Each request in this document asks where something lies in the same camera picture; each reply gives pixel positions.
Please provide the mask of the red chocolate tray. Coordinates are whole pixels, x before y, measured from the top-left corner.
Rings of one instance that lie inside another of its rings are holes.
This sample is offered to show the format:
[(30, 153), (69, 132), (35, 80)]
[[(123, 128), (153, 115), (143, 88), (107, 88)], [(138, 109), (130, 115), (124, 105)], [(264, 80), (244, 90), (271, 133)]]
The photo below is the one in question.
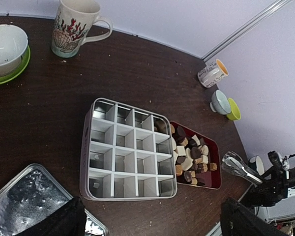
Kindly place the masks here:
[(217, 143), (178, 122), (171, 121), (176, 149), (174, 159), (178, 184), (218, 190), (221, 187)]

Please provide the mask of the right aluminium frame post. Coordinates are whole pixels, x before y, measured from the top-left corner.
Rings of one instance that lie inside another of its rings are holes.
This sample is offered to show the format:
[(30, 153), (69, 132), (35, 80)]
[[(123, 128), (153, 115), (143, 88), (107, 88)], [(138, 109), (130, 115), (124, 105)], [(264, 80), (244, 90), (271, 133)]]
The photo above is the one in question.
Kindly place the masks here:
[(210, 59), (215, 57), (217, 54), (219, 54), (221, 51), (223, 51), (228, 46), (230, 46), (232, 43), (234, 43), (237, 39), (244, 36), (246, 33), (248, 33), (250, 30), (256, 27), (261, 21), (270, 17), (271, 15), (273, 15), (274, 13), (276, 13), (277, 11), (279, 11), (280, 9), (282, 9), (284, 6), (286, 6), (287, 4), (291, 2), (292, 0), (276, 0), (275, 2), (271, 3), (261, 12), (259, 12), (249, 21), (247, 21), (244, 25), (242, 25), (236, 31), (234, 31), (232, 34), (226, 37), (221, 43), (219, 43), (217, 46), (211, 49), (208, 53), (206, 53), (202, 57), (202, 60), (204, 62), (209, 61)]

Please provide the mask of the dark bowl white inside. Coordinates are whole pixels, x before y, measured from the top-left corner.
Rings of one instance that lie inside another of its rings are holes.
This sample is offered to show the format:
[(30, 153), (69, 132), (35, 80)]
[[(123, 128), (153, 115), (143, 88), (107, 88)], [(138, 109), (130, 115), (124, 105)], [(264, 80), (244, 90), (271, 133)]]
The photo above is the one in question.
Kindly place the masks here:
[(248, 166), (261, 176), (265, 173), (263, 161), (258, 155), (249, 159)]

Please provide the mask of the white bowl green rim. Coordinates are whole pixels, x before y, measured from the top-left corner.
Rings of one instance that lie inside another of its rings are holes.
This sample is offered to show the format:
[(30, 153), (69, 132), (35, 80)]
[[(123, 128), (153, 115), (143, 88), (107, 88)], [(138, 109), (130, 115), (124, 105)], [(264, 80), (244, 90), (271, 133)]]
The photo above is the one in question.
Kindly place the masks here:
[(28, 36), (15, 25), (0, 25), (0, 77), (14, 71), (23, 60)]

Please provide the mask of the beige floral mug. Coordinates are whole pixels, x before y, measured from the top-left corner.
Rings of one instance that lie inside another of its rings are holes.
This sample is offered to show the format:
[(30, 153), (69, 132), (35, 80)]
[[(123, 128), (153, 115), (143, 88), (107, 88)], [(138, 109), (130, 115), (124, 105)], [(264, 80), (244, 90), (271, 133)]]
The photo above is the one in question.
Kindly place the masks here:
[[(52, 32), (52, 52), (61, 58), (71, 58), (82, 45), (107, 39), (113, 32), (113, 24), (100, 16), (100, 10), (94, 0), (61, 0)], [(91, 27), (98, 22), (106, 23), (108, 31), (88, 37)]]

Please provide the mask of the light blue bowl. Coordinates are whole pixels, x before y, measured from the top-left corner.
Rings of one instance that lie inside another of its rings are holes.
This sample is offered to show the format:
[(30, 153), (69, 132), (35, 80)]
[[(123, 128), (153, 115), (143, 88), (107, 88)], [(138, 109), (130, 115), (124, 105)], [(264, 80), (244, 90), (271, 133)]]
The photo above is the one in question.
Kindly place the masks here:
[(216, 90), (211, 96), (211, 102), (209, 106), (214, 113), (219, 113), (221, 115), (227, 115), (231, 113), (231, 105), (226, 95), (219, 89)]

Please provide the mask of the white divided tin box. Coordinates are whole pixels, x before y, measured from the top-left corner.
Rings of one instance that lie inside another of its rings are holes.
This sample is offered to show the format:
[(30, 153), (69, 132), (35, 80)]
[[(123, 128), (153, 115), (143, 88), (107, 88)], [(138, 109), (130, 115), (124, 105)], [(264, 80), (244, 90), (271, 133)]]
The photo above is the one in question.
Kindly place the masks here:
[(81, 195), (90, 201), (169, 199), (177, 193), (169, 120), (107, 98), (85, 116)]

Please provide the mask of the white mug yellow inside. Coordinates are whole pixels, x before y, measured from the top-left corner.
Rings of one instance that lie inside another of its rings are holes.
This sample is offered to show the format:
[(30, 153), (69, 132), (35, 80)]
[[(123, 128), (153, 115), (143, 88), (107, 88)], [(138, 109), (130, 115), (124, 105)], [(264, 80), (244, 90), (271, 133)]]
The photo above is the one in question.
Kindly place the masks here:
[(198, 72), (197, 77), (202, 86), (210, 88), (228, 75), (226, 66), (220, 59), (216, 59)]

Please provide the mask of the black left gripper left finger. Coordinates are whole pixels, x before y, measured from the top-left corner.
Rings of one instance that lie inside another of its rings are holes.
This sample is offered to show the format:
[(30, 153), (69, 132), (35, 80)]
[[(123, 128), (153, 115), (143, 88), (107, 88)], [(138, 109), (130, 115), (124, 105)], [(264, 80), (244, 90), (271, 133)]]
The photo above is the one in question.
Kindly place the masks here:
[(74, 197), (46, 219), (18, 233), (19, 236), (83, 236), (86, 213), (80, 197)]

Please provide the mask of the metal serving tongs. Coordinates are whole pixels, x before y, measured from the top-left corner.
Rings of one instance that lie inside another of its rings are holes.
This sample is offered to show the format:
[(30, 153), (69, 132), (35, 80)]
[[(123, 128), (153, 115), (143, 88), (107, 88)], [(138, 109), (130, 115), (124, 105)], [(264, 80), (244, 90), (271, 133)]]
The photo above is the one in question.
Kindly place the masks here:
[(263, 183), (263, 178), (251, 169), (234, 151), (228, 151), (224, 154), (221, 167), (227, 173), (241, 177), (254, 185)]

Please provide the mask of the lime green bowl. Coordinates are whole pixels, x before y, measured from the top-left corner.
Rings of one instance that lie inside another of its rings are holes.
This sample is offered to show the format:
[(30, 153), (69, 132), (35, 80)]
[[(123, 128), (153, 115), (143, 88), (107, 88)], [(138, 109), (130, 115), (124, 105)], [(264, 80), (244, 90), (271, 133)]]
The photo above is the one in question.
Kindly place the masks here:
[(231, 112), (226, 115), (229, 120), (235, 121), (241, 119), (241, 113), (238, 105), (232, 98), (228, 98), (228, 102), (231, 106)]

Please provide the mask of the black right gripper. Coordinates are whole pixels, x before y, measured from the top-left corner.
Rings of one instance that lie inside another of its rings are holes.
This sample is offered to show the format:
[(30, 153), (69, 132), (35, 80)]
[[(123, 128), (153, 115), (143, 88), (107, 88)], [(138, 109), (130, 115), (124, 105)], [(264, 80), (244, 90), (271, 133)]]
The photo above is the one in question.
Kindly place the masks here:
[(289, 188), (295, 188), (295, 167), (284, 167), (295, 154), (282, 157), (271, 151), (267, 155), (272, 167), (261, 176), (262, 184), (251, 187), (241, 201), (248, 208), (272, 207), (288, 197)]

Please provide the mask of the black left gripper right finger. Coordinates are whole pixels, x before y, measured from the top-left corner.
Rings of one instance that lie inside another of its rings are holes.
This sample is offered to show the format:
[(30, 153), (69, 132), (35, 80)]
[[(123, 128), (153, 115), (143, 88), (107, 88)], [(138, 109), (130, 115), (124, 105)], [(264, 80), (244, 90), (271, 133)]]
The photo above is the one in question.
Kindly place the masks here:
[(221, 205), (220, 225), (224, 236), (285, 236), (274, 226), (258, 218), (233, 198)]

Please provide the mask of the bunny print tin lid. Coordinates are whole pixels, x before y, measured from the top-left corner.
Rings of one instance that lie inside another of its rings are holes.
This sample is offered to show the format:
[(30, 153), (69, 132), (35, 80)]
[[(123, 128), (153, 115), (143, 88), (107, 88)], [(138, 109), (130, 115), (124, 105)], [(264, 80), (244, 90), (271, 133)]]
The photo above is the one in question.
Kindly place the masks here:
[[(27, 166), (0, 190), (0, 236), (18, 236), (73, 198), (42, 165)], [(85, 213), (84, 236), (110, 234), (86, 209)]]

